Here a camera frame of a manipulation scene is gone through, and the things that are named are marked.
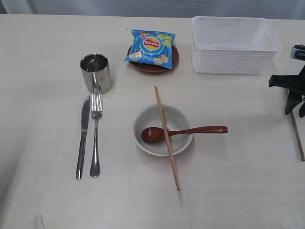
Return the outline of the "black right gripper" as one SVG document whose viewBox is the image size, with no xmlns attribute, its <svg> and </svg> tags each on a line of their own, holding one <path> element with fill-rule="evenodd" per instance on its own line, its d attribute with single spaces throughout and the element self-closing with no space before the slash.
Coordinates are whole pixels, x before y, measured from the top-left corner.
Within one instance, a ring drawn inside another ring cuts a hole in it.
<svg viewBox="0 0 305 229">
<path fill-rule="evenodd" d="M 299 108 L 299 117 L 305 116 L 305 67 L 297 75 L 271 75 L 269 87 L 281 87 L 288 90 L 288 98 L 285 105 L 285 114 L 303 102 Z"/>
</svg>

